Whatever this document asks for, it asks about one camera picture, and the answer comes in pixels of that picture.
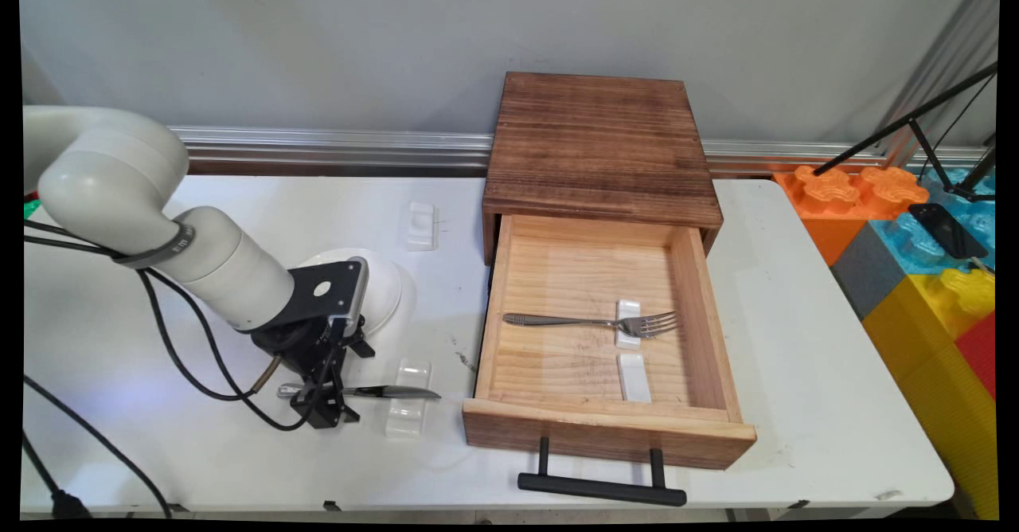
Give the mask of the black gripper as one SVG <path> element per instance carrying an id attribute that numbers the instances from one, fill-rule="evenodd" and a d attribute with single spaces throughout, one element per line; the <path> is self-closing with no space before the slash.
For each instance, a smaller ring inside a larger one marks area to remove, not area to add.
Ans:
<path id="1" fill-rule="evenodd" d="M 365 339 L 365 324 L 361 315 L 356 329 L 345 336 L 345 325 L 334 326 L 323 316 L 252 332 L 255 345 L 280 355 L 285 368 L 302 377 L 303 385 L 291 395 L 290 406 L 311 427 L 331 429 L 360 422 L 359 413 L 342 395 L 342 365 L 350 351 L 359 358 L 375 357 L 374 348 Z"/>

